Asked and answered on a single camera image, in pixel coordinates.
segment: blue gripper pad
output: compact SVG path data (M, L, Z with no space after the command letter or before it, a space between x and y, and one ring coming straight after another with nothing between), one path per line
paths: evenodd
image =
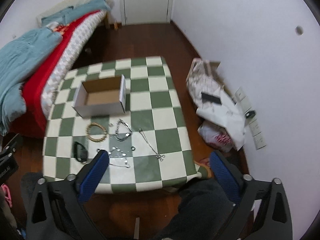
M240 187L232 176L231 172L215 152L212 152L210 155L210 167L218 183L226 193L227 198L231 202L239 204L241 200Z
M79 187L79 203L87 202L90 199L108 166L109 155L108 152L104 151L95 165L90 169L87 176L83 179Z

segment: green and white tablecloth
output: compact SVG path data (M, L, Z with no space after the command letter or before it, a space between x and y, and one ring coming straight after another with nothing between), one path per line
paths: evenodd
M126 78L126 113L119 116L83 119L72 108L76 88L82 81L123 74ZM124 142L113 136L119 119L133 130ZM86 138L86 126L91 122L103 125L109 132L107 139L94 143ZM151 146L165 158L161 162L144 141L142 128ZM101 129L93 127L92 135L101 137ZM120 126L120 136L127 131ZM71 70L61 82L51 109L43 148L43 173L48 181L65 179L83 167L72 156L73 142L82 143L89 159L96 149L109 151L120 148L131 168L109 166L96 193L146 191L177 188L194 177L201 177L204 169L193 162L187 128L170 70L163 57L116 60ZM124 165L124 159L110 157L110 163Z

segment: pink plastic object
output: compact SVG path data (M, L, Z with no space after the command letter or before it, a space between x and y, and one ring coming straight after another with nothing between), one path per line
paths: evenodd
M12 199L10 195L10 190L6 184L1 185L2 190L4 191L5 200L8 203L9 207L12 208Z

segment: door frame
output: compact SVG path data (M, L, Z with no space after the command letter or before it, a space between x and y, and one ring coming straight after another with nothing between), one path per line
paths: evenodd
M171 21L172 5L173 5L173 0L169 0L168 1L168 14L167 14L167 22L168 23ZM121 14L121 23L122 23L122 25L126 25L124 0L120 0L120 14Z

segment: teal blanket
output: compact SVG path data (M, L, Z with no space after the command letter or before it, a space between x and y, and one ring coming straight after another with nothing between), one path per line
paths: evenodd
M72 6L67 7L55 14L42 18L42 26L45 26L51 22L58 22L63 25L67 25L74 20L79 19L83 15L96 10L111 11L111 8L109 5L107 5L106 0L91 0L89 3L79 5L75 8Z
M62 41L60 33L49 28L33 29L0 50L0 134L26 112L21 85Z

